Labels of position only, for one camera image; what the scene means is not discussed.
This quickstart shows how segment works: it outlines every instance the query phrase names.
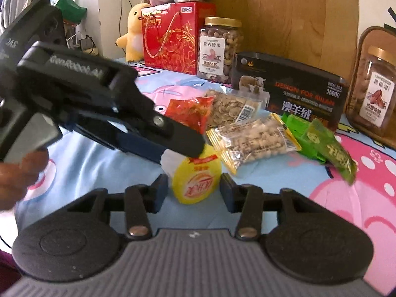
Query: brown plastic container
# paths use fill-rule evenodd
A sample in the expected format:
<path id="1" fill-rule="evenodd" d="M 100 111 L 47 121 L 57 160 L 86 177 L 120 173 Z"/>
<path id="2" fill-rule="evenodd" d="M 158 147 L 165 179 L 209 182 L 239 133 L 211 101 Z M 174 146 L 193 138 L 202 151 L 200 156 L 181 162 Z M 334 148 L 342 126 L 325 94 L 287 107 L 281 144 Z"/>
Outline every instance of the brown plastic container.
<path id="1" fill-rule="evenodd" d="M 396 57 L 370 46 L 358 68 L 350 102 L 350 119 L 383 136 L 396 103 Z"/>
<path id="2" fill-rule="evenodd" d="M 353 127 L 396 149 L 396 35 L 369 27 L 358 46 L 346 116 Z"/>

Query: gray textured pad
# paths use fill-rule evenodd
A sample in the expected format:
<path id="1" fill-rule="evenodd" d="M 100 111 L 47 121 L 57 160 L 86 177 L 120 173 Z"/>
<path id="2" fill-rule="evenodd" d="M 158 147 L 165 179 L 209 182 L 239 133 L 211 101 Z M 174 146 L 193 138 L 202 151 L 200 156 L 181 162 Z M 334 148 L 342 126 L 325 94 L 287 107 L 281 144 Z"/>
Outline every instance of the gray textured pad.
<path id="1" fill-rule="evenodd" d="M 339 286 L 298 282 L 270 263 L 257 243 L 228 230 L 160 230 L 128 244 L 102 273 L 70 284 L 23 278 L 4 297 L 378 297 L 362 280 Z"/>

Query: green snack package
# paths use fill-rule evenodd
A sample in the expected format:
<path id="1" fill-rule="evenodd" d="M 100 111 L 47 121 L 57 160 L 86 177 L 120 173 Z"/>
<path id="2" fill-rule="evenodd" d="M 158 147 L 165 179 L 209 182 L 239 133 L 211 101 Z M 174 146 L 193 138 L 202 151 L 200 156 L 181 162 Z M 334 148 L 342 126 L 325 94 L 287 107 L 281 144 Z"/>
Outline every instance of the green snack package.
<path id="1" fill-rule="evenodd" d="M 308 121 L 303 120 L 296 115 L 287 115 L 286 113 L 283 114 L 282 121 L 292 132 L 297 142 L 301 145 L 302 150 L 299 151 L 301 155 L 310 159 L 316 159 L 322 164 L 326 163 L 326 158 L 314 149 L 310 141 L 306 141 L 302 137 L 310 124 Z"/>
<path id="2" fill-rule="evenodd" d="M 78 25 L 87 13 L 87 8 L 80 7 L 73 0 L 51 0 L 51 5 L 60 8 L 63 19 Z"/>
<path id="3" fill-rule="evenodd" d="M 349 153 L 335 139 L 332 131 L 314 119 L 302 136 L 312 147 L 321 153 L 340 172 L 344 180 L 352 185 L 356 178 L 356 163 Z"/>

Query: barcode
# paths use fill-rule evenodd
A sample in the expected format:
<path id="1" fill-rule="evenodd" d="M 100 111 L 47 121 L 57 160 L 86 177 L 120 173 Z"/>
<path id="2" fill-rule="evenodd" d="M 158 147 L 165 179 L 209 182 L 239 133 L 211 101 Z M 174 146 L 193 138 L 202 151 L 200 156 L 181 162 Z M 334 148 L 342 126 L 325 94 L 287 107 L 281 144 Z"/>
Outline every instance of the barcode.
<path id="1" fill-rule="evenodd" d="M 286 151 L 295 151 L 297 148 L 293 144 L 293 142 L 286 136 L 285 130 L 282 127 L 278 127 L 278 131 L 282 135 L 283 140 L 285 141 Z"/>
<path id="2" fill-rule="evenodd" d="M 245 105 L 242 108 L 242 111 L 240 112 L 240 114 L 235 122 L 236 123 L 244 122 L 244 121 L 248 120 L 249 118 L 251 118 L 253 113 L 254 113 L 254 107 Z"/>

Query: plastic jar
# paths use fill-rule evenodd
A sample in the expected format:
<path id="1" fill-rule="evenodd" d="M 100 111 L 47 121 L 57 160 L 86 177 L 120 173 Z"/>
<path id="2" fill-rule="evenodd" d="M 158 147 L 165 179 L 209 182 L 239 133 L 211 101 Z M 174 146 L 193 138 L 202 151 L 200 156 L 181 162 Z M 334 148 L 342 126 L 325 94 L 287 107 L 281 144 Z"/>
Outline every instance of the plastic jar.
<path id="1" fill-rule="evenodd" d="M 231 84 L 234 53 L 243 41 L 242 22 L 229 18 L 205 18 L 199 36 L 197 76 L 225 85 Z"/>
<path id="2" fill-rule="evenodd" d="M 396 103 L 396 57 L 370 46 L 360 64 L 348 107 L 351 123 L 383 136 Z"/>

